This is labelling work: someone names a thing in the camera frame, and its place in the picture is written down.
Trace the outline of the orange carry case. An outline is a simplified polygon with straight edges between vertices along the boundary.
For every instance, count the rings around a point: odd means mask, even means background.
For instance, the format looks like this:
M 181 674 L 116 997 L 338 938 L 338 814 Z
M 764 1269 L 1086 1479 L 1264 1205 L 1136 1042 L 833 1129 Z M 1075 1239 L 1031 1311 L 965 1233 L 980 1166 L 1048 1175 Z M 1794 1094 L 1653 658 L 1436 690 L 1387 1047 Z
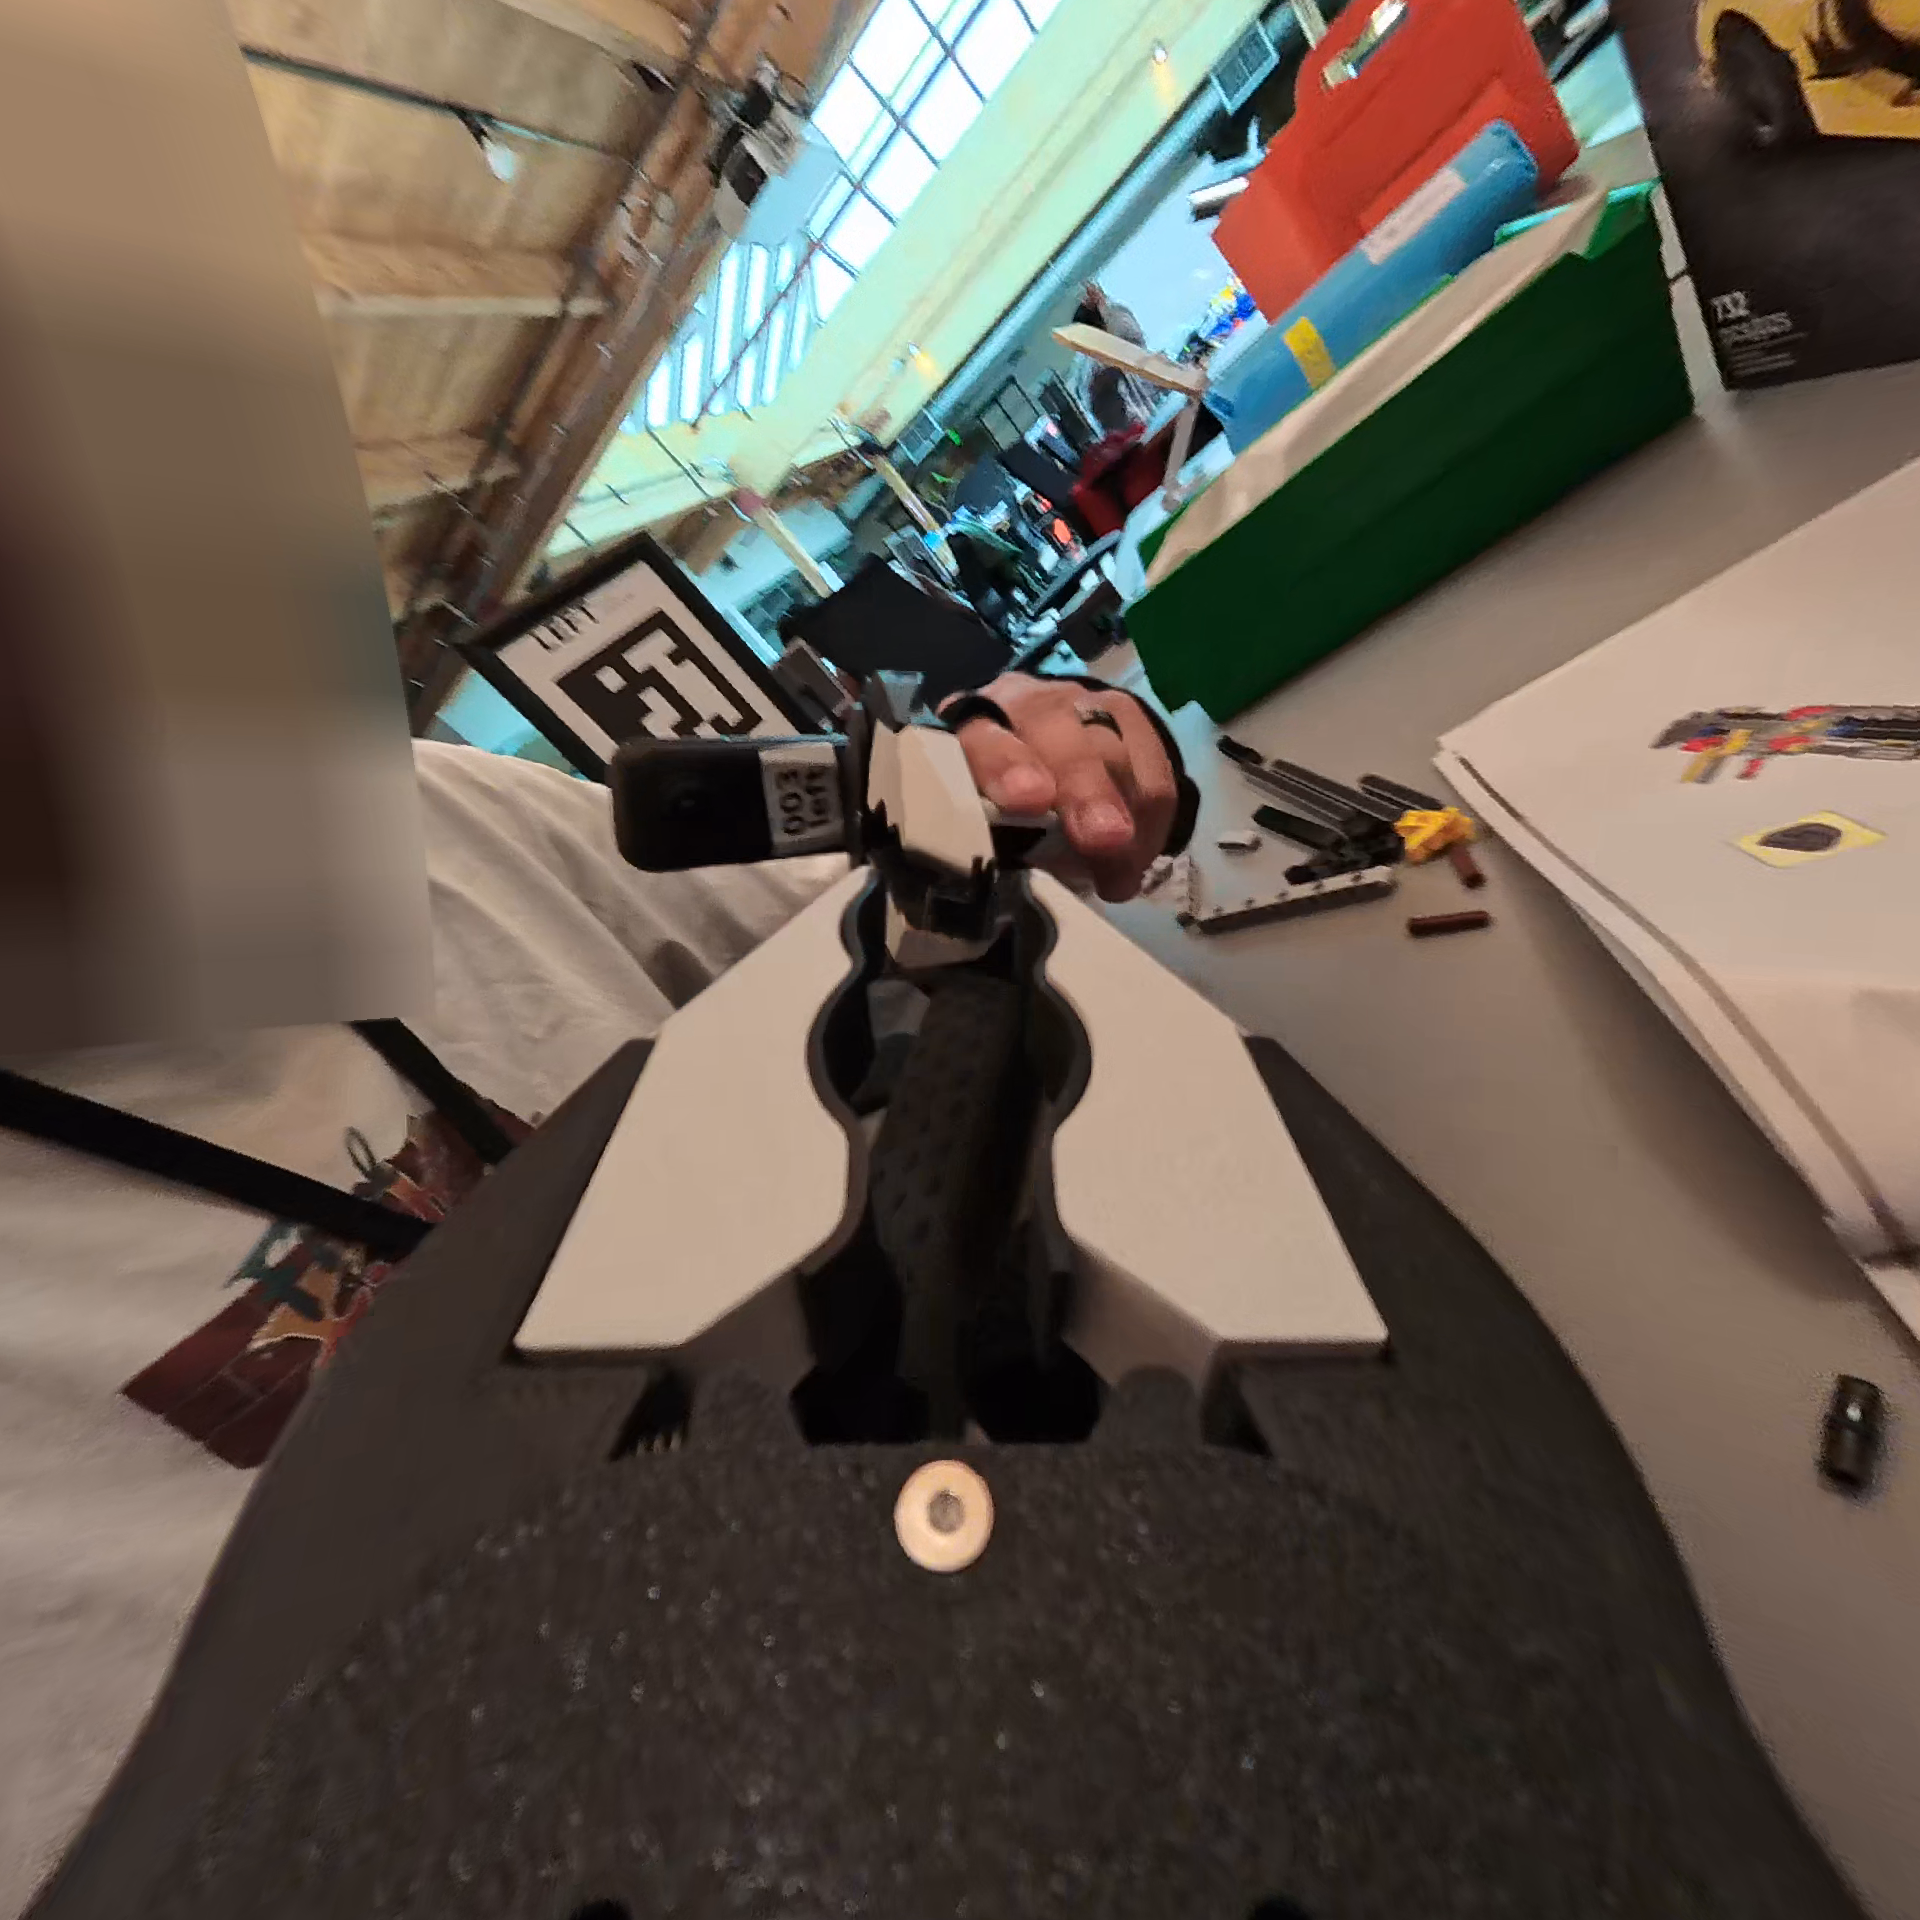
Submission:
M 1214 228 L 1257 311 L 1282 320 L 1487 121 L 1532 147 L 1537 181 L 1582 156 L 1518 0 L 1344 10 L 1297 69 L 1288 129 Z

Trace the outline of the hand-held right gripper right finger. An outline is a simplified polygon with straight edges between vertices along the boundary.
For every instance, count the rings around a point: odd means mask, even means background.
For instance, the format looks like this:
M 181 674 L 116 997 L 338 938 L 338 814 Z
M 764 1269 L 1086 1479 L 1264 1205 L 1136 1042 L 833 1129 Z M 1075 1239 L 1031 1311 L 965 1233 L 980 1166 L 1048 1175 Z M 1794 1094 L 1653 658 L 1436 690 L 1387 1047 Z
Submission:
M 1010 882 L 970 1094 L 970 1431 L 1060 1447 L 1124 1376 L 1379 1361 L 1387 1316 L 1240 1035 L 1060 882 Z

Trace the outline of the black lego beam assembly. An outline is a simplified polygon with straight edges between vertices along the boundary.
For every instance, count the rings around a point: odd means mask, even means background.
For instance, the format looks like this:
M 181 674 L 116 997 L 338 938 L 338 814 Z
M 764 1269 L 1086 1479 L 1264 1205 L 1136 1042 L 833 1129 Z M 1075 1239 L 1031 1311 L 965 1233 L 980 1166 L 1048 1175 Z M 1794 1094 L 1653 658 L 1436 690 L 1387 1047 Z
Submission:
M 1358 775 L 1324 780 L 1297 760 L 1264 760 L 1240 739 L 1214 741 L 1216 762 L 1234 762 L 1248 807 L 1205 814 L 1180 866 L 1177 866 L 1177 926 L 1180 938 L 1234 938 L 1234 926 L 1275 926 L 1307 924 L 1329 905 L 1364 905 L 1400 885 L 1400 807 L 1443 807 L 1426 786 Z M 1226 827 L 1264 827 L 1264 850 L 1226 856 Z

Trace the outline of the framed marker placard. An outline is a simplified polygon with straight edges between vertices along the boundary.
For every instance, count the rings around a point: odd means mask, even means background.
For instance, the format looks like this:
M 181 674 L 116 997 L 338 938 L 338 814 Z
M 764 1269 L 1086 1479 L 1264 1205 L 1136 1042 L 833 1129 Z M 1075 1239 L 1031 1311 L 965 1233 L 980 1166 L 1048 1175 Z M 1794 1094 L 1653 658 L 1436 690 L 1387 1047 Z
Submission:
M 653 531 L 507 600 L 453 650 L 583 780 L 612 780 L 640 739 L 820 731 Z

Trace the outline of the wooden board desk stand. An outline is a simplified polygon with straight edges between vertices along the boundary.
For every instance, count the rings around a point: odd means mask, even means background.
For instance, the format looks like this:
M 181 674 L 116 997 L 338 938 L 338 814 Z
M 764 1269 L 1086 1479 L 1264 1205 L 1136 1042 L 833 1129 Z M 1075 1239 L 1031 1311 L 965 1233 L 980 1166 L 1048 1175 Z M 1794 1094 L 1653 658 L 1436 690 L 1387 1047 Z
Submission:
M 1177 519 L 1199 495 L 1189 457 L 1226 432 L 1226 421 L 1214 412 L 1214 358 L 1166 358 L 1166 352 L 1136 346 L 1106 325 L 1054 325 L 1048 342 L 1086 352 L 1094 367 L 1116 367 L 1116 376 L 1177 396 L 1166 461 L 1165 461 L 1165 510 Z

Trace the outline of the red office chair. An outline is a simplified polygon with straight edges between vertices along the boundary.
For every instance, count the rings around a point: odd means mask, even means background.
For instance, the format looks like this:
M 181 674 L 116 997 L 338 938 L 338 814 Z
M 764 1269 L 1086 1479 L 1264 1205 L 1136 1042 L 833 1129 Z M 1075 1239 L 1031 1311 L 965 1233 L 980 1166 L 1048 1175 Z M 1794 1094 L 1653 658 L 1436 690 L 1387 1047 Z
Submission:
M 1124 531 L 1124 519 L 1149 495 L 1165 495 L 1166 442 L 1177 442 L 1166 425 L 1165 432 L 1124 425 L 1124 432 L 1106 432 L 1098 445 L 1086 445 L 1075 485 L 1071 485 L 1071 519 L 1086 536 Z

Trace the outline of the black lego pin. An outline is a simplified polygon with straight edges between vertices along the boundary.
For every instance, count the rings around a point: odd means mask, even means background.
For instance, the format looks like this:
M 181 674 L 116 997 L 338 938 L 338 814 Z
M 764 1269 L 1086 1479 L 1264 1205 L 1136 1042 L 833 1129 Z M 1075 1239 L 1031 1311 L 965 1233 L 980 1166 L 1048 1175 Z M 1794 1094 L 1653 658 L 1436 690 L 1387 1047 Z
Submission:
M 1887 1469 L 1887 1386 L 1862 1376 L 1833 1376 L 1821 1435 L 1810 1435 L 1810 1474 L 1833 1492 L 1872 1492 Z

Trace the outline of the white paper bag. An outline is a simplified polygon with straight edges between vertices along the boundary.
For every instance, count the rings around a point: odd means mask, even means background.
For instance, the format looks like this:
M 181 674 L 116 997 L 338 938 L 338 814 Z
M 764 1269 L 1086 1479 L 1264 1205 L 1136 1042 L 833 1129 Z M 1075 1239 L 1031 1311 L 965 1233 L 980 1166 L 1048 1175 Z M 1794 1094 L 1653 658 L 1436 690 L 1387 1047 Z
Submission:
M 1518 219 L 1506 244 L 1469 262 L 1443 292 L 1358 346 L 1316 396 L 1240 445 L 1234 466 L 1205 485 L 1154 546 L 1138 546 L 1138 589 L 1166 589 L 1199 552 L 1301 485 L 1324 457 L 1358 466 L 1358 495 L 1379 495 L 1387 485 L 1415 476 L 1400 432 L 1469 445 L 1506 406 L 1525 406 L 1549 333 L 1575 333 L 1575 320 L 1549 320 L 1549 302 L 1596 262 L 1606 195 L 1614 192 L 1601 179 L 1575 171 L 1542 215 Z

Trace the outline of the lego set box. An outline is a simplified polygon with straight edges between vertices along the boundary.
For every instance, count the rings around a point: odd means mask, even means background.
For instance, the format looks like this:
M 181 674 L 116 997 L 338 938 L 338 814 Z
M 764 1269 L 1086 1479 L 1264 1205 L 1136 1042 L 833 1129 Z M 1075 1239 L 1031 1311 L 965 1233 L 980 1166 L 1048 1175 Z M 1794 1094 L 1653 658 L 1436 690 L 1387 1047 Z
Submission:
M 1720 392 L 1920 358 L 1920 10 L 1614 0 Z

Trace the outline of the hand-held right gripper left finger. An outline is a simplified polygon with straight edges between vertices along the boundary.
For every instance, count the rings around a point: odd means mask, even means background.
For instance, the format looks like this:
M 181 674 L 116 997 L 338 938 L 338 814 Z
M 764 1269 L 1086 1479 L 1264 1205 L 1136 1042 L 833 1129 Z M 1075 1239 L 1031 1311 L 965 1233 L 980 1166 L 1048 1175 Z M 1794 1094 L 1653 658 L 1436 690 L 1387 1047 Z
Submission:
M 677 1384 L 751 1376 L 769 1394 L 812 1370 L 802 1274 L 857 1210 L 812 1025 L 857 982 L 863 892 L 874 871 L 833 882 L 662 1025 L 516 1361 L 663 1361 Z

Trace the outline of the person's left hand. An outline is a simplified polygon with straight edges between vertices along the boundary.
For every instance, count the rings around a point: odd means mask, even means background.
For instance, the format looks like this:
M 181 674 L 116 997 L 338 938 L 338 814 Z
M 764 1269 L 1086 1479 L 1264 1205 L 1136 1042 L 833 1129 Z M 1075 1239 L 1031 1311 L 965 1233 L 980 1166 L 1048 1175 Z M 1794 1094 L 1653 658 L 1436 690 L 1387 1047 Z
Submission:
M 1098 902 L 1138 902 L 1165 856 L 1189 850 L 1199 780 L 1166 722 L 1106 679 L 1002 674 L 940 698 L 980 791 L 1002 814 L 1054 814 L 1054 871 Z

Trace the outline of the green plastic bin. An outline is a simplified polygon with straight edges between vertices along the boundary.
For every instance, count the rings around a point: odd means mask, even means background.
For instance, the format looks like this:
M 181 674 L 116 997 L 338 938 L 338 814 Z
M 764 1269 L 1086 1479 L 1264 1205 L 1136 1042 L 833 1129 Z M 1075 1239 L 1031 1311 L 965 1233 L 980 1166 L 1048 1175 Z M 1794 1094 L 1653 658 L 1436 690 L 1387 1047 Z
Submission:
M 1165 705 L 1199 698 L 1226 722 L 1266 698 L 1282 679 L 1696 421 L 1653 192 L 1653 179 L 1614 181 L 1596 262 L 1549 302 L 1575 333 L 1549 333 L 1537 380 L 1487 432 L 1469 445 L 1400 432 L 1415 476 L 1379 495 L 1358 495 L 1358 466 L 1324 457 L 1166 589 L 1149 589 L 1124 608 L 1124 637 Z

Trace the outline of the blue wrapped roll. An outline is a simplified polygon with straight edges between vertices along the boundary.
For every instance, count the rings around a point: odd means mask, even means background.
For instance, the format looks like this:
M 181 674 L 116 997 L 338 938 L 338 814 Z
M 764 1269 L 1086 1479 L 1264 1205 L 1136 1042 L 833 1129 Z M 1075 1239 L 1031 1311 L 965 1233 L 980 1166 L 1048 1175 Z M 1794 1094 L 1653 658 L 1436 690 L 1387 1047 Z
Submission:
M 1506 219 L 1537 202 L 1537 156 L 1506 121 L 1487 121 L 1453 165 L 1436 165 L 1379 228 L 1364 228 L 1316 281 L 1297 297 L 1257 292 L 1257 346 L 1214 376 L 1214 421 L 1234 457 L 1307 406 L 1337 367 L 1351 367 L 1387 325 L 1470 272 Z

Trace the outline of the lego instruction booklet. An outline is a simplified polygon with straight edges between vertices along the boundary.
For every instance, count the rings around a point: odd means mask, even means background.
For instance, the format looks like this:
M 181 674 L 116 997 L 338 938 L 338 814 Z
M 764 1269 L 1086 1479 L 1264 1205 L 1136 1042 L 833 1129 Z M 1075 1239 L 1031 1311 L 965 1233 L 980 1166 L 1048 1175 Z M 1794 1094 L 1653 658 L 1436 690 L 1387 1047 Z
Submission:
M 1436 775 L 1920 1335 L 1920 466 L 1436 739 Z

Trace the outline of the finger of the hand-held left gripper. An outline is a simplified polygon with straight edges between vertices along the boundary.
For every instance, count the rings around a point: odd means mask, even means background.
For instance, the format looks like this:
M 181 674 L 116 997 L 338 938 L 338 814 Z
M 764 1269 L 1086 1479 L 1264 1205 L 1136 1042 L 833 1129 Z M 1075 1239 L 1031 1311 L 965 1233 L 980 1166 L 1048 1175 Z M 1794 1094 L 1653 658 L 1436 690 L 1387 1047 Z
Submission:
M 938 722 L 874 731 L 874 825 L 908 866 L 940 882 L 980 882 L 1002 856 L 970 760 Z
M 940 939 L 926 926 L 908 926 L 891 885 L 900 882 L 887 882 L 887 956 L 891 956 L 891 974 L 952 974 L 952 963 L 990 956 L 990 926 L 980 939 Z

